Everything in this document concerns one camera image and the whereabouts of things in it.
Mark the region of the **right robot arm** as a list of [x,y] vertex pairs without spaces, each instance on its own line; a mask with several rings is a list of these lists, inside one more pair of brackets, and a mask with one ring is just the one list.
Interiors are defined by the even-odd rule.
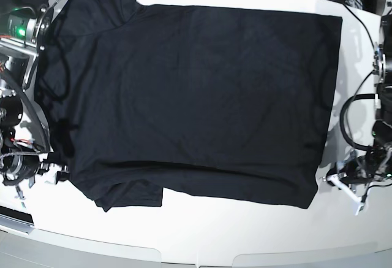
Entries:
[[[49,130],[26,94],[36,71],[55,6],[61,0],[1,0],[1,176],[5,186],[19,189],[24,180],[49,171]],[[40,141],[17,139],[23,113],[37,126]]]

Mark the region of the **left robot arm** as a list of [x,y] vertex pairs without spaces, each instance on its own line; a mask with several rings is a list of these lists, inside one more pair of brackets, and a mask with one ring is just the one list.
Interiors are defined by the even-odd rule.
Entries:
[[[382,42],[374,46],[372,75],[377,77],[373,93],[360,94],[357,88],[354,95],[346,100],[339,115],[339,129],[346,143],[351,146],[349,158],[337,162],[323,180],[330,186],[353,191],[358,185],[367,189],[374,182],[391,179],[391,11],[381,18]],[[371,129],[373,144],[362,145],[354,141],[349,126],[349,108],[356,101],[374,102],[375,122]]]

